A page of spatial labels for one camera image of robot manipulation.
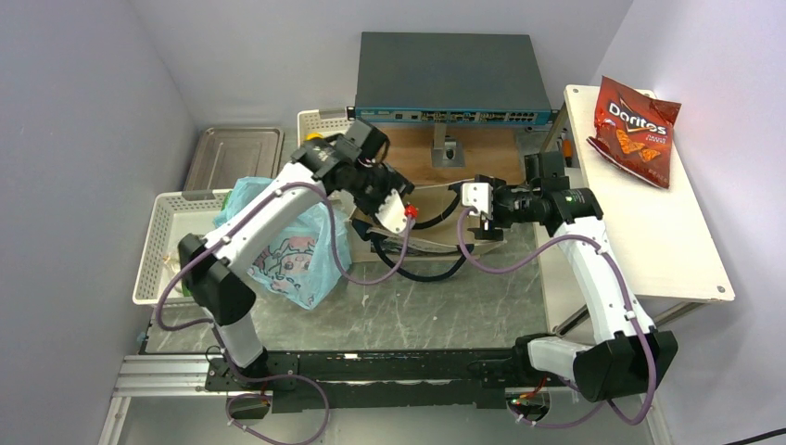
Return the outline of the beige canvas tote bag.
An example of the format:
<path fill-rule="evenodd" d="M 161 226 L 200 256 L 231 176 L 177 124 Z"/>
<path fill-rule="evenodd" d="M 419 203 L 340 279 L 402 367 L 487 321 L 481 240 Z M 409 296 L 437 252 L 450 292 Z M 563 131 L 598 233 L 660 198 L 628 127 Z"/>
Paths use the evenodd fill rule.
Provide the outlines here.
<path fill-rule="evenodd" d="M 462 181 L 416 188 L 407 196 L 409 202 L 424 212 L 408 242 L 407 258 L 416 261 L 448 261 L 441 273 L 416 273 L 402 266 L 398 274 L 419 283 L 436 283 L 452 278 L 464 266 L 466 258 L 459 248 L 458 219 L 462 211 Z M 398 261 L 402 237 L 389 232 L 356 207 L 347 219 L 350 258 L 353 262 L 380 261 L 392 267 Z"/>

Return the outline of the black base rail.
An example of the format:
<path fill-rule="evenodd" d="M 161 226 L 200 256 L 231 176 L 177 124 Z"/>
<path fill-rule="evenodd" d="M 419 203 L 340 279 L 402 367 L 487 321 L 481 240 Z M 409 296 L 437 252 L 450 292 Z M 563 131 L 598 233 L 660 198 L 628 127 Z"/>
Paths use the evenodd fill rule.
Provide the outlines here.
<path fill-rule="evenodd" d="M 333 409 L 470 405 L 503 409 L 531 391 L 563 384 L 527 370 L 513 349 L 272 351 L 270 383 L 245 382 L 213 355 L 203 388 L 226 395 L 263 390 L 274 413 Z"/>

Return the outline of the white perforated basket rear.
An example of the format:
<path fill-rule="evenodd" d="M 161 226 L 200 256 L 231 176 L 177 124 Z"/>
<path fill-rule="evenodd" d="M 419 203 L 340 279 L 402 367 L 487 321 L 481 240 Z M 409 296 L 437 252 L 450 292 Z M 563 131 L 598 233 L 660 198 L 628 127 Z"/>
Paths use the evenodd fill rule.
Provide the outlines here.
<path fill-rule="evenodd" d="M 354 121 L 346 108 L 302 110 L 297 115 L 297 142 L 301 145 L 310 134 L 343 134 Z"/>

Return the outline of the metal monitor stand base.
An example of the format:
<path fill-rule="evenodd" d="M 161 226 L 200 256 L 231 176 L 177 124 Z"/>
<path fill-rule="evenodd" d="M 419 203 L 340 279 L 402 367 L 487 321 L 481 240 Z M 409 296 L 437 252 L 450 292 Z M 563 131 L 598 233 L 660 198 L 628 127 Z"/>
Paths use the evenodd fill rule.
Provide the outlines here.
<path fill-rule="evenodd" d="M 436 123 L 431 147 L 431 162 L 434 168 L 463 168 L 465 166 L 462 144 L 447 134 L 445 123 Z"/>

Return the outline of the white shelf table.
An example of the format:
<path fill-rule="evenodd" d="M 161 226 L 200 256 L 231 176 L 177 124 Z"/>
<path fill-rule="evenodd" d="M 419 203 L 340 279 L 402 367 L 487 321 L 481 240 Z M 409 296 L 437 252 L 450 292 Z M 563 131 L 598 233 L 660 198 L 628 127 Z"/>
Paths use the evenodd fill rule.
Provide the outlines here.
<path fill-rule="evenodd" d="M 702 308 L 732 302 L 736 292 L 677 150 L 670 187 L 660 189 L 602 159 L 587 139 L 595 134 L 596 86 L 569 84 L 563 113 L 574 140 L 573 187 L 598 199 L 622 272 L 658 327 Z"/>

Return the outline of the white perforated basket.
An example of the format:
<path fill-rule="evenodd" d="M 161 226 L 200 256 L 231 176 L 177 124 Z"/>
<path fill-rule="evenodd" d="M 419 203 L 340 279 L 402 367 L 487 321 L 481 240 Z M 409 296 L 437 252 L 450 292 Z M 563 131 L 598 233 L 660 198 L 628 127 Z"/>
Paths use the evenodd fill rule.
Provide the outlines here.
<path fill-rule="evenodd" d="M 205 235 L 214 229 L 228 189 L 163 193 L 156 197 L 132 293 L 133 303 L 154 306 L 171 278 L 163 270 L 162 256 L 177 253 L 188 234 Z"/>
<path fill-rule="evenodd" d="M 301 145 L 310 134 L 343 134 L 354 121 L 346 108 L 302 110 L 297 115 L 297 142 Z"/>

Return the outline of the light blue plastic grocery bag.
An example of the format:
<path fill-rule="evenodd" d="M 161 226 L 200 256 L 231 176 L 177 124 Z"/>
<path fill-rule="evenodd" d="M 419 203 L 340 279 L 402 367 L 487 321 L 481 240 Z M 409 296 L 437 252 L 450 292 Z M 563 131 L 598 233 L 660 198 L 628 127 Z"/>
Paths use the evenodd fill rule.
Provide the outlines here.
<path fill-rule="evenodd" d="M 273 182 L 272 178 L 238 179 L 222 210 L 213 220 L 216 228 L 228 222 Z M 352 263 L 346 220 L 349 218 L 331 197 L 336 222 L 336 248 L 345 270 Z M 247 274 L 267 290 L 283 295 L 305 310 L 313 310 L 332 291 L 342 274 L 332 256 L 328 210 L 323 203 L 300 214 L 247 268 Z"/>

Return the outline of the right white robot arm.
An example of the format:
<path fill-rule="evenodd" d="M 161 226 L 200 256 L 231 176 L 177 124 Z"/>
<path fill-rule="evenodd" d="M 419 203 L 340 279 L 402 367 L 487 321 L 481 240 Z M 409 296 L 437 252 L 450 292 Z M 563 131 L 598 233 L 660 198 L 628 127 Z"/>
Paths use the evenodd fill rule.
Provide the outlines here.
<path fill-rule="evenodd" d="M 678 342 L 656 328 L 625 282 L 598 199 L 590 189 L 571 185 L 557 152 L 526 156 L 525 175 L 520 185 L 485 175 L 462 184 L 464 212 L 479 218 L 476 235 L 498 235 L 514 223 L 544 227 L 548 240 L 525 261 L 552 246 L 563 252 L 585 300 L 594 342 L 581 345 L 557 334 L 522 337 L 510 362 L 514 379 L 532 385 L 545 374 L 560 376 L 587 401 L 652 397 Z"/>

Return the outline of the white perforated basket left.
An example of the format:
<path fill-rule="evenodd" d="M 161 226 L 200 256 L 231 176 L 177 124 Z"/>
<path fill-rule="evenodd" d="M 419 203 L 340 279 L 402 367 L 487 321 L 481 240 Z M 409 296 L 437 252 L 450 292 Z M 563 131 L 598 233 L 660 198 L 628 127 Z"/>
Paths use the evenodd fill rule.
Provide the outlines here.
<path fill-rule="evenodd" d="M 163 193 L 156 197 L 132 293 L 133 303 L 154 306 L 171 278 L 163 270 L 162 256 L 177 253 L 188 234 L 205 235 L 214 229 L 228 189 Z"/>

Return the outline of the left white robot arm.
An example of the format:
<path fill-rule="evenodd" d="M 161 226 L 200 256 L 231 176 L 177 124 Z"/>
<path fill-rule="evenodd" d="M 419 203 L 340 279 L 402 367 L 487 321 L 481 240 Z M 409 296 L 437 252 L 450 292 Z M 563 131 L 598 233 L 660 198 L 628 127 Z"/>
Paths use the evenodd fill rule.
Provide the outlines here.
<path fill-rule="evenodd" d="M 273 182 L 228 222 L 179 241 L 181 269 L 172 281 L 182 283 L 207 315 L 239 387 L 253 389 L 271 377 L 269 354 L 251 316 L 257 295 L 242 275 L 290 223 L 343 191 L 357 210 L 388 231 L 410 235 L 415 213 L 403 198 L 413 185 L 385 163 L 389 147 L 388 136 L 362 119 L 344 133 L 308 139 Z"/>

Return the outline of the wooden board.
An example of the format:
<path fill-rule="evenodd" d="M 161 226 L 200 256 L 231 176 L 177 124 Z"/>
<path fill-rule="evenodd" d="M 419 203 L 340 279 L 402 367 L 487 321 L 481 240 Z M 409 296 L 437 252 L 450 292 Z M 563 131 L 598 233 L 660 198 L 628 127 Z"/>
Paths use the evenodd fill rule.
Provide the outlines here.
<path fill-rule="evenodd" d="M 524 181 L 513 130 L 506 127 L 454 126 L 447 135 L 462 146 L 462 167 L 441 167 L 432 162 L 434 127 L 394 126 L 381 128 L 390 141 L 387 163 L 416 185 L 447 184 L 477 174 L 501 178 L 509 184 Z"/>

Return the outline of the network switch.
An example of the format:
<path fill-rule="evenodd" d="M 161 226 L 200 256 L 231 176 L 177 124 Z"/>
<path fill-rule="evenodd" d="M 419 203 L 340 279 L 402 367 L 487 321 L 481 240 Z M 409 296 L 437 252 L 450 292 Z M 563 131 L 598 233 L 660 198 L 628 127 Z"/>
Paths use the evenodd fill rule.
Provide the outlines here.
<path fill-rule="evenodd" d="M 527 34 L 363 32 L 354 110 L 376 122 L 552 121 Z"/>

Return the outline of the metal tray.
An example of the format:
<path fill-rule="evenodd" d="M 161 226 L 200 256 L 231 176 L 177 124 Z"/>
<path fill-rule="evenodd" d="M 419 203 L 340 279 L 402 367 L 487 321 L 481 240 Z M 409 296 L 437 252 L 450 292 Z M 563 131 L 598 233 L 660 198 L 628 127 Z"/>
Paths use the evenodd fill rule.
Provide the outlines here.
<path fill-rule="evenodd" d="M 284 138 L 279 127 L 208 128 L 198 139 L 184 190 L 226 189 L 247 176 L 276 176 Z"/>

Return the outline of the red Doritos chip bag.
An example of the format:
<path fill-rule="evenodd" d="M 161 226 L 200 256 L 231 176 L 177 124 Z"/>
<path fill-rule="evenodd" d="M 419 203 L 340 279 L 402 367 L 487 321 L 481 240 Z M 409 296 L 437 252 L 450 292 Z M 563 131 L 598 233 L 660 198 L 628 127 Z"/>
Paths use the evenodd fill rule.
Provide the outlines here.
<path fill-rule="evenodd" d="M 681 105 L 603 77 L 588 143 L 618 169 L 652 186 L 670 187 L 671 153 Z"/>

